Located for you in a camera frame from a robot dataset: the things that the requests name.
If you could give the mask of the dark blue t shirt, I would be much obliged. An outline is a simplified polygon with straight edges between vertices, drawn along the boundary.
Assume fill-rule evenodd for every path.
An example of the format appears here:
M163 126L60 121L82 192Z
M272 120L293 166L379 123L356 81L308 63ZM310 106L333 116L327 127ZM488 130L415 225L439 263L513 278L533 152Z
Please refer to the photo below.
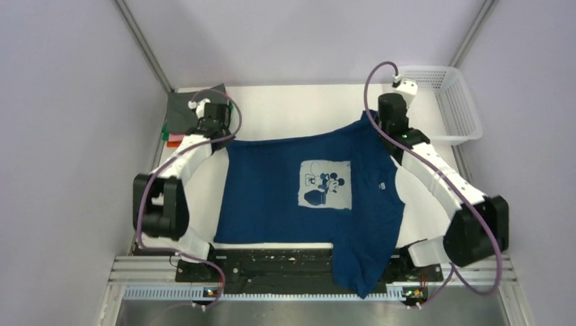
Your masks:
M335 284L366 297L389 264L405 208L375 121L370 111L324 134L234 141L215 242L330 243Z

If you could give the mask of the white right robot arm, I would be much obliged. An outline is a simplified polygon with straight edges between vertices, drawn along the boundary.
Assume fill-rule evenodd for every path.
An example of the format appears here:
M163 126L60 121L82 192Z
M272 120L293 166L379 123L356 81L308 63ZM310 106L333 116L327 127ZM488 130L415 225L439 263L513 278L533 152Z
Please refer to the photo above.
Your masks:
M454 263L465 267L508 250L507 201L470 185L436 152L422 131L410 127L408 105L402 95L381 94L375 121L393 160L427 188L450 219L443 236L401 248L400 275L416 280L426 266Z

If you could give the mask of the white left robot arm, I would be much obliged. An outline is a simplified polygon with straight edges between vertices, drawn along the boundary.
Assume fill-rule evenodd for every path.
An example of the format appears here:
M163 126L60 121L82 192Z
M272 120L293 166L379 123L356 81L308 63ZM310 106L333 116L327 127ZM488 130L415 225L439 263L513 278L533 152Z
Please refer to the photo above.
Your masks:
M213 240L219 223L232 142L232 104L189 103L194 123L181 144L132 184L136 246L180 258L178 282L222 282Z

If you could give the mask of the folded pink t shirt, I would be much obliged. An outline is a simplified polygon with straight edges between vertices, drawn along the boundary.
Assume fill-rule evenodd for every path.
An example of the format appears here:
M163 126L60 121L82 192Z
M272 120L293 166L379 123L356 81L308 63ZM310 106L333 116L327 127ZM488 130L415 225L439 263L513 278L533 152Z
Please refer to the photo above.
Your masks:
M214 92L214 90L212 90L212 88L206 89L206 91L209 91L209 92L212 91L212 92ZM179 141L179 137L171 137L170 139L173 140L173 141Z

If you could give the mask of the folded green t shirt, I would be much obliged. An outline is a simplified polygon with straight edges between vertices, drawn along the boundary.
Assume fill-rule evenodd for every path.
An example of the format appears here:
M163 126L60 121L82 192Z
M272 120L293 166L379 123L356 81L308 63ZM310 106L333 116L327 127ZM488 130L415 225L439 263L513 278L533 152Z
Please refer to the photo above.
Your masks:
M231 104L230 102L228 102L228 104L226 104L226 105L228 105L228 107L230 108L231 113L232 113L232 104ZM194 133L193 133L193 127L195 127L195 126L191 127L185 134L169 134L169 133L167 133L167 131L165 131L165 122L166 122L166 116L165 116L164 123L163 123L162 129L161 129L161 131L162 131L162 140L164 140L164 141L173 141L173 140L170 139L171 137L179 137L179 141L183 141L184 137L192 136L192 135L200 135L200 136L204 137L204 136L201 135L201 134L194 134ZM216 139L216 138L219 138L219 137L205 137L205 138L207 138L207 139Z

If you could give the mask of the white perforated plastic basket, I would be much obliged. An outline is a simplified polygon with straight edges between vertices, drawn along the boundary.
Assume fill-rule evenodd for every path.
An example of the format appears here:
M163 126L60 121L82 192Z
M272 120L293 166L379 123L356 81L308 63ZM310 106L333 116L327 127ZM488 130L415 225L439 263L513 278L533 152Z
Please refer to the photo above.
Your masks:
M432 141L459 145L483 136L475 103L463 74L454 67L404 66L403 77L418 90L408 106L410 125Z

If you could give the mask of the left aluminium frame post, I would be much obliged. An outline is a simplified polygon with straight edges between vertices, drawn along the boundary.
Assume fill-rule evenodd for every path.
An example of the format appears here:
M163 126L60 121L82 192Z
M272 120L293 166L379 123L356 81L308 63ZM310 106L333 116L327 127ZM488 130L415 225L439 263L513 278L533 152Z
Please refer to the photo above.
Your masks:
M128 27L128 30L136 41L136 44L138 45L145 61L149 65L149 68L151 69L155 78L160 82L162 89L166 93L171 93L174 89L168 81L165 72L163 71L158 59L156 58L154 51L146 40L146 37L134 15L132 14L132 11L129 8L127 2L125 0L113 0L113 2L119 10L119 13L126 26Z

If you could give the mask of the aluminium frame post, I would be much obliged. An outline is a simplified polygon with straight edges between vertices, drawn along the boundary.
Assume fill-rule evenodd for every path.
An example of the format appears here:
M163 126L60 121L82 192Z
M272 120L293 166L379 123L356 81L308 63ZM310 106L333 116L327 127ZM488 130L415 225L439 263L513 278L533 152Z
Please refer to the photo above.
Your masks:
M155 78L160 82L162 89L166 93L171 93L174 89L168 81L165 72L163 71L158 59L156 58L154 51L146 40L146 37L134 15L132 14L132 11L129 8L127 2L125 0L113 0L113 2L119 10L119 13L126 26L128 27L128 30L136 41L136 44L138 45L145 61L149 65L149 68L151 69Z
M486 21L490 18L492 12L497 7L499 0L485 0L478 10L475 18L470 24L460 46L456 49L449 66L459 69L466 59L475 40L478 38Z

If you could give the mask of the right aluminium frame post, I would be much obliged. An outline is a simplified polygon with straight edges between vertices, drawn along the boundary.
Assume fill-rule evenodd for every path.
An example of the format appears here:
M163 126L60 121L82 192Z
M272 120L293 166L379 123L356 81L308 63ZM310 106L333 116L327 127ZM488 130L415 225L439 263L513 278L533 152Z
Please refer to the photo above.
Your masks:
M456 49L449 66L459 69L466 59L475 40L478 38L486 21L490 18L492 12L497 7L499 0L485 0L478 10L475 18L470 24L460 46Z

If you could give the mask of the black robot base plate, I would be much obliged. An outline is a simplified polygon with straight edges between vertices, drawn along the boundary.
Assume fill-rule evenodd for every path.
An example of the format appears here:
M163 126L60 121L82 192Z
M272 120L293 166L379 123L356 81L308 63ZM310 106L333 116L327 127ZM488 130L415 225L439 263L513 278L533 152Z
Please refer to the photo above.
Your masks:
M214 266L179 260L178 283L222 283L229 295L358 295L359 286L337 284L330 249L215 249Z

